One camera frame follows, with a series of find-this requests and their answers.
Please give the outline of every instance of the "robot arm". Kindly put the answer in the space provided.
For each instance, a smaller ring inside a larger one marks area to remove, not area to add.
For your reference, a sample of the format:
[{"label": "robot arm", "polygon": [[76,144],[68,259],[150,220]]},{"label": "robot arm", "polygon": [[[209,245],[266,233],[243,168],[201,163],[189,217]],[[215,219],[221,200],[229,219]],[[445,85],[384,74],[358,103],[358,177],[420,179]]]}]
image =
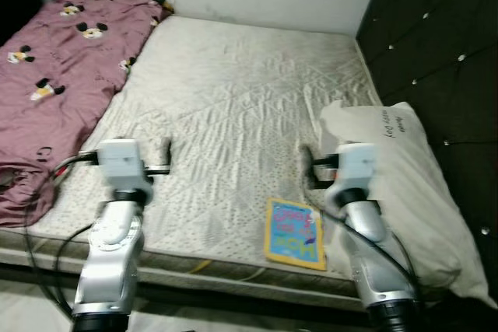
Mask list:
[{"label": "robot arm", "polygon": [[[313,161],[309,149],[305,151],[305,177],[314,175],[313,165],[327,167],[323,159]],[[338,158],[329,156],[327,159],[335,163],[330,167],[337,168],[337,178],[324,193],[324,210],[331,217],[342,217],[343,223],[363,236],[354,235],[351,229],[342,229],[340,241],[349,255],[356,289],[373,326],[379,331],[419,330],[414,284],[373,248],[373,245],[380,247],[398,265],[409,269],[398,241],[381,218],[379,205],[367,199],[375,168],[374,145],[341,145]],[[307,185],[320,186],[316,182],[314,176]]]},{"label": "robot arm", "polygon": [[168,174],[170,167],[145,168],[139,145],[131,139],[105,141],[97,156],[113,201],[106,203],[90,230],[89,255],[73,308],[73,332],[122,332],[128,329],[144,245],[142,213],[153,199],[149,175]]}]

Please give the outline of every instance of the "colorful children's book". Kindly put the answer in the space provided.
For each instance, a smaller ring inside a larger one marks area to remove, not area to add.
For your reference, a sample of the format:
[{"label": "colorful children's book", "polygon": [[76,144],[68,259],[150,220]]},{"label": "colorful children's book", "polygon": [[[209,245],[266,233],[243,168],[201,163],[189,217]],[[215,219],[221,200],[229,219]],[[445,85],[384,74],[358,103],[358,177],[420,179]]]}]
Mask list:
[{"label": "colorful children's book", "polygon": [[311,206],[269,198],[265,255],[284,264],[326,270],[320,213]]}]

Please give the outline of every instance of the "bed frame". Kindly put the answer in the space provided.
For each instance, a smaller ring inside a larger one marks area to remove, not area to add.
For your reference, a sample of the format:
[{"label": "bed frame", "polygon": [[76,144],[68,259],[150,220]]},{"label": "bed frame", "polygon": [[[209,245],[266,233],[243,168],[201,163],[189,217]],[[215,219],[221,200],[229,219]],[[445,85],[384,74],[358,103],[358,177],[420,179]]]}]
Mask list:
[{"label": "bed frame", "polygon": [[370,0],[357,35],[384,105],[407,101],[419,115],[494,299],[497,6],[498,0]]}]

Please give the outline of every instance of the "pillowcase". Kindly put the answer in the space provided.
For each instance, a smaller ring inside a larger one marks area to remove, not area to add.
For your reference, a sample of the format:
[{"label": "pillowcase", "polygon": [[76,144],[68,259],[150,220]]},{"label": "pillowcase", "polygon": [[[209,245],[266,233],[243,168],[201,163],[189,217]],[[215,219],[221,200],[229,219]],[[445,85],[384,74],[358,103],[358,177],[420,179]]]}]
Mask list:
[{"label": "pillowcase", "polygon": [[415,111],[407,103],[342,107],[335,101],[321,111],[322,147],[333,144],[333,139],[336,144],[377,146],[369,198],[379,201],[384,220],[403,242],[421,284],[449,288],[460,297],[481,299],[496,308],[488,296],[472,234],[451,198]]}]

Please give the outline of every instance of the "cartoon character print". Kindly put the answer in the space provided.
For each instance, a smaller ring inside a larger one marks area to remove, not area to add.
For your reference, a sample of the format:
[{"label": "cartoon character print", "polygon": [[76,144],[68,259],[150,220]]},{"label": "cartoon character print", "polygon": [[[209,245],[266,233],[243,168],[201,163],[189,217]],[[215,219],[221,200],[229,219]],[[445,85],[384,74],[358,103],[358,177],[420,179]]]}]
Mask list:
[{"label": "cartoon character print", "polygon": [[29,51],[31,51],[30,46],[22,46],[18,52],[9,52],[7,54],[7,61],[13,64],[19,64],[21,61],[33,62],[34,57],[27,55]]},{"label": "cartoon character print", "polygon": [[119,63],[119,67],[123,69],[127,74],[130,73],[132,65],[137,61],[136,58],[129,58],[128,60],[123,60]]},{"label": "cartoon character print", "polygon": [[170,3],[168,3],[167,0],[149,0],[149,4],[156,4],[156,3],[161,5],[163,8],[170,11],[171,13],[174,12],[173,6]]},{"label": "cartoon character print", "polygon": [[86,39],[97,39],[103,36],[103,32],[107,30],[107,25],[105,23],[96,23],[96,27],[89,28],[86,23],[79,23],[76,25],[76,29],[81,31]]},{"label": "cartoon character print", "polygon": [[38,101],[48,96],[60,95],[65,91],[65,86],[54,88],[48,83],[49,81],[50,79],[43,78],[36,84],[37,90],[30,97],[32,101]]},{"label": "cartoon character print", "polygon": [[83,12],[85,7],[82,5],[74,5],[71,2],[64,3],[64,9],[59,13],[61,16],[74,16],[76,13]]}]

